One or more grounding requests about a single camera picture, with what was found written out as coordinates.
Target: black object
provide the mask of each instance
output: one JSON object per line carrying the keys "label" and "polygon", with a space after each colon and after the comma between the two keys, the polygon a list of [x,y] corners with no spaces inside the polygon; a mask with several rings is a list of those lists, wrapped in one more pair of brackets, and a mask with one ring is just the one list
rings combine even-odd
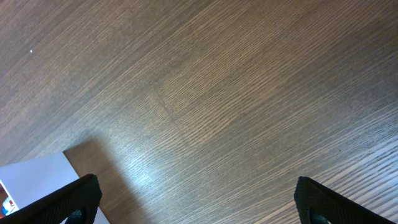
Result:
{"label": "black object", "polygon": [[52,194],[0,219],[0,224],[92,224],[100,205],[101,190],[97,176],[84,177]]}
{"label": "black object", "polygon": [[308,177],[299,177],[294,200],[303,224],[394,224]]}

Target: wood grain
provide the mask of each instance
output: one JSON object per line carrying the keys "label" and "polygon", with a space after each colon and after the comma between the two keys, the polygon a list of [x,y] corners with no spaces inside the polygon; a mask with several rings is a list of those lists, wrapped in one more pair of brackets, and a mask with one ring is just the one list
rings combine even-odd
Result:
{"label": "wood grain", "polygon": [[396,1],[3,0],[0,48],[0,165],[111,223],[299,223],[300,175],[398,222]]}

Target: black plastic piece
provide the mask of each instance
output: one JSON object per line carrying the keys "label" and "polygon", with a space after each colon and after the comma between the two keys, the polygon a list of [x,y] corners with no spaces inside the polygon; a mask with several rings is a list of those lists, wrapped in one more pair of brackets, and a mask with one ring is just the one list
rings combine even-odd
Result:
{"label": "black plastic piece", "polygon": [[393,223],[308,177],[298,178],[294,200],[303,224]]}
{"label": "black plastic piece", "polygon": [[0,224],[92,224],[100,205],[101,190],[97,176],[84,177],[52,194],[0,219]]}

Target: wooden surface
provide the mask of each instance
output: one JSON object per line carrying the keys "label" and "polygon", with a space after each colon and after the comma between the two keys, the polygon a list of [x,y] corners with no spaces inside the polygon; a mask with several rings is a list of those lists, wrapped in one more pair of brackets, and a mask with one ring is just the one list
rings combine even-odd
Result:
{"label": "wooden surface", "polygon": [[397,1],[0,1],[0,165],[71,148],[111,223],[398,222]]}

